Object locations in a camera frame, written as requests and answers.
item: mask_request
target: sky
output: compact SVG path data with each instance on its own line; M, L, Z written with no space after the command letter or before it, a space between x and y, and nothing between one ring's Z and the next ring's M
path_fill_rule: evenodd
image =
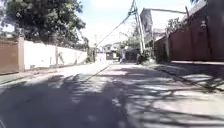
M82 30L83 34L94 44L102 40L113 28L115 28L126 16L130 9L132 0L80 0L83 4L83 13L80 17L86 22L86 28ZM136 0L139 13L143 8L159 8L185 11L185 6L191 7L190 0ZM152 12L154 28L164 28L167 20L170 18L182 18L183 15ZM128 33L131 31L131 23L134 17L116 30L102 44L118 42L125 37L119 33Z

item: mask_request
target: electrical wire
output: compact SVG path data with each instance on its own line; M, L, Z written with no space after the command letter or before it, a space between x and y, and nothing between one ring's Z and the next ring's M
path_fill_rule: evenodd
M126 22L126 20L128 20L128 18L132 15L130 12L132 12L132 9L134 8L135 5L135 0L132 1L132 5L131 8L129 9L128 15L127 17L118 25L116 26L108 35L106 35L99 43L96 44L96 47L101 44L105 39L107 39L116 29L118 29L123 23Z

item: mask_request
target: white wall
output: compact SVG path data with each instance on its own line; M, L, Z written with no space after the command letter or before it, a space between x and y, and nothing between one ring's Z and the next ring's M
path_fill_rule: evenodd
M96 55L96 61L97 62L102 62L102 61L106 61L106 53L97 53Z
M87 53L79 50L24 41L25 70L48 68L58 65L78 64L87 58Z

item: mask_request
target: asphalt road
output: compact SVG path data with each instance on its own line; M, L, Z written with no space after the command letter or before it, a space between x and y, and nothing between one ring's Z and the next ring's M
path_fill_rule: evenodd
M2 88L0 124L6 128L224 127L223 94L139 65L100 66Z

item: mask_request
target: wall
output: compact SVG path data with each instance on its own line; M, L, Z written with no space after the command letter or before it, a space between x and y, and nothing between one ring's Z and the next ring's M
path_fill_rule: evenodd
M97 62L102 62L102 61L106 61L106 53L97 53L96 54L96 61Z
M207 1L208 27L212 48L212 59L214 61L224 62L224 1Z
M202 8L188 19L189 24L171 33L170 60L172 61L213 61L206 26L206 8Z
M15 73L19 71L18 43L0 42L0 74Z
M24 41L25 70L79 64L86 58L87 53L80 50Z
M154 55L156 62L164 62L167 61L167 54L166 54L166 37L157 40L154 42L153 49L154 49Z

